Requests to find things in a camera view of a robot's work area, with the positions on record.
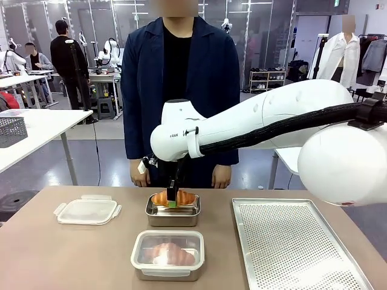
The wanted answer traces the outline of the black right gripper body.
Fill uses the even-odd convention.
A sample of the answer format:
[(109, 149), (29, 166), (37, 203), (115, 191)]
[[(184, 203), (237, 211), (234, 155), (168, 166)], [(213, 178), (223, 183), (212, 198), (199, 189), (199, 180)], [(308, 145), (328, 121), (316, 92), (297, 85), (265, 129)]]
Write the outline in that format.
[(182, 187), (185, 181), (185, 160), (158, 161), (157, 182), (160, 187), (167, 188), (172, 181)]

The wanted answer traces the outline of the person's right hand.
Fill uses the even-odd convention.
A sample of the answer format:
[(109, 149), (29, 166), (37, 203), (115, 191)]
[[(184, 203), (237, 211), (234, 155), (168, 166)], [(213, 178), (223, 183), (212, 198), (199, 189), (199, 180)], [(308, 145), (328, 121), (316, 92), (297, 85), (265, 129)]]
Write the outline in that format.
[(150, 182), (149, 171), (142, 165), (142, 160), (129, 160), (129, 172), (131, 181), (137, 187), (147, 187)]

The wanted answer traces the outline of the person's left hand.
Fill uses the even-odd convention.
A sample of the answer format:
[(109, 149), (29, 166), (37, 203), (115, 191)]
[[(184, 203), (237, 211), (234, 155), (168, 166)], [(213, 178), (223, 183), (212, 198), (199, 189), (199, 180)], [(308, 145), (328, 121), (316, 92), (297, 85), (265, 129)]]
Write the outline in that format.
[(212, 187), (226, 189), (231, 182), (232, 167), (216, 165), (212, 173)]

